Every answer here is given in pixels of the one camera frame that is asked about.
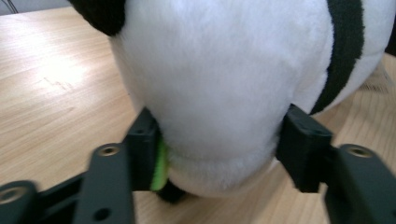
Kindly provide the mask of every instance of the black plush fabric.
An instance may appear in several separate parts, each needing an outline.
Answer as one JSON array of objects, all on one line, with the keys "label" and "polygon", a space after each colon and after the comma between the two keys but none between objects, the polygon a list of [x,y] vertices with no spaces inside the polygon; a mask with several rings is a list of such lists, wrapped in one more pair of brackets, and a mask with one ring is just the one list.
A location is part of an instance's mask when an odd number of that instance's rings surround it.
[{"label": "black plush fabric", "polygon": [[325,87],[311,114],[322,111],[345,87],[364,44],[361,0],[328,0],[334,43]]},{"label": "black plush fabric", "polygon": [[395,18],[395,22],[393,23],[392,36],[390,37],[390,40],[389,40],[387,48],[385,49],[385,52],[388,54],[391,54],[393,56],[396,56],[396,18]]},{"label": "black plush fabric", "polygon": [[177,203],[186,195],[186,191],[176,187],[169,179],[157,195],[168,203]]},{"label": "black plush fabric", "polygon": [[125,0],[69,0],[76,11],[102,33],[112,36],[125,23]]}]

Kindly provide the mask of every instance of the panda ear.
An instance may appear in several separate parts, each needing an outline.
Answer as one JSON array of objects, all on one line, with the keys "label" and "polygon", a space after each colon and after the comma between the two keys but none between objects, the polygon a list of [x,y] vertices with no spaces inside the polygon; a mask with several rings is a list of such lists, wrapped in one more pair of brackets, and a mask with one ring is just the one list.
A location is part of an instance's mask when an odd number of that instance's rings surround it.
[{"label": "panda ear", "polygon": [[125,0],[69,0],[76,11],[100,32],[116,35],[125,23]]}]

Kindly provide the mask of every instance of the green object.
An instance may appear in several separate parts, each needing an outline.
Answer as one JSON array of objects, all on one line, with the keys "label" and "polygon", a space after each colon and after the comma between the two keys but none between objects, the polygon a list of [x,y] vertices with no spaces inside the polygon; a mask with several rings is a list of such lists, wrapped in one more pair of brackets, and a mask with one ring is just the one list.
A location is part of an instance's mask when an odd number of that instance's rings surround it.
[{"label": "green object", "polygon": [[157,161],[152,177],[150,190],[157,191],[163,188],[168,179],[167,146],[163,139],[160,140],[157,151]]}]

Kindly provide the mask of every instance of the wood grain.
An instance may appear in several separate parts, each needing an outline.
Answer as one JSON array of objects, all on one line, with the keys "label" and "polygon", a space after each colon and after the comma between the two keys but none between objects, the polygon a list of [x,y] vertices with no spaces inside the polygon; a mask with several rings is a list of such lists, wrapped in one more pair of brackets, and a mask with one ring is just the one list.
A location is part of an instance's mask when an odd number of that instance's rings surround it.
[{"label": "wood grain", "polygon": [[[0,52],[0,185],[33,179],[47,189],[77,175],[135,118],[106,37],[71,8],[0,17]],[[396,59],[383,64],[396,80]],[[396,172],[395,89],[357,91],[317,119],[336,133],[335,145],[374,149]],[[140,224],[328,223],[322,195],[299,193],[280,165],[234,198],[171,205],[134,195]]]}]

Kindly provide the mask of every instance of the stuffed animal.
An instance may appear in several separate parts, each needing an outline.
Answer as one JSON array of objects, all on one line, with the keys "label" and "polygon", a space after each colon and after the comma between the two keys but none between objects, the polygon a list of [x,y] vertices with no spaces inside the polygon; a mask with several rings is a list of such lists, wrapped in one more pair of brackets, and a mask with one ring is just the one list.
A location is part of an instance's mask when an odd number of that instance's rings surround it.
[{"label": "stuffed animal", "polygon": [[169,147],[169,177],[227,196],[270,169],[290,104],[316,114],[373,72],[395,0],[70,0],[109,36],[136,111]]}]

